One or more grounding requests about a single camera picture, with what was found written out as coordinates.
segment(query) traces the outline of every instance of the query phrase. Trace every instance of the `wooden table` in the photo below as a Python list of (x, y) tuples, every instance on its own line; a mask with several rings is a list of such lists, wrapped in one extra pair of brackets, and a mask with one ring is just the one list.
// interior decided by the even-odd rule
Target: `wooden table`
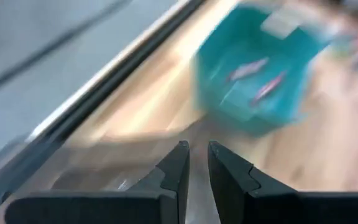
[[(209, 1), (186, 21), (71, 137), (69, 144), (176, 133), (204, 116), (194, 102), (192, 56), (237, 0)], [(357, 20), (320, 4), (296, 2), (335, 32)], [(302, 106), (305, 119), (230, 147), (299, 190), (358, 190), (358, 75), (326, 49), (315, 58)]]

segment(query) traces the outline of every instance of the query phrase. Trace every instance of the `colorful item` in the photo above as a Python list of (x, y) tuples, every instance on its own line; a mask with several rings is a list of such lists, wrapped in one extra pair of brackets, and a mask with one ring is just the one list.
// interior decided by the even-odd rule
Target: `colorful item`
[(281, 72), (277, 77), (264, 85), (259, 91), (258, 94), (251, 101), (251, 105), (256, 105), (262, 98), (271, 93), (276, 87), (282, 82), (287, 71)]
[(228, 82), (235, 81), (240, 78), (244, 78), (250, 74), (253, 74), (255, 72), (258, 72), (264, 65), (267, 64), (268, 61), (269, 58), (266, 57), (252, 63), (243, 64), (239, 68), (237, 68), (234, 72), (229, 74), (229, 76), (227, 77), (227, 81)]

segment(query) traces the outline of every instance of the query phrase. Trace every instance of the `teal plastic bin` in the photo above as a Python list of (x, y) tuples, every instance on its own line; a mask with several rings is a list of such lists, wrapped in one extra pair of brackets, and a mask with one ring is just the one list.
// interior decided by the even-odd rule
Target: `teal plastic bin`
[[(264, 32), (261, 24), (269, 14), (252, 5), (238, 5), (215, 28), (195, 58), (202, 107), (254, 136), (297, 118), (309, 79), (308, 63), (328, 44), (315, 32), (299, 27), (285, 39)], [(227, 76), (238, 66), (265, 57), (269, 61), (260, 72), (227, 82)], [(284, 70), (287, 74), (281, 84), (251, 106), (259, 89)]]

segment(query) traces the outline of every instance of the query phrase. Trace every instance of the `plastic bin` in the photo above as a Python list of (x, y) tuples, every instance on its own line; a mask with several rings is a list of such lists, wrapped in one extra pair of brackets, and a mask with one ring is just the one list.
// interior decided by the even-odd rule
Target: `plastic bin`
[[(284, 39), (261, 29), (270, 12), (239, 4), (215, 28), (196, 54), (198, 98), (202, 107), (254, 136), (291, 123), (297, 116), (308, 62), (328, 41), (310, 30), (296, 28)], [(269, 57), (258, 73), (236, 82), (227, 76), (239, 65)], [(280, 72), (281, 84), (256, 106), (250, 101)]]

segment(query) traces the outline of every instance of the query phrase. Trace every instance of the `white label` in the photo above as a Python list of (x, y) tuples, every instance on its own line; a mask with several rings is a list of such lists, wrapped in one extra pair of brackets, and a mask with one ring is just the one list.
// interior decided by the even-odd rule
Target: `white label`
[(271, 13), (262, 23), (261, 29), (279, 39), (287, 38), (299, 25), (300, 18), (286, 6)]

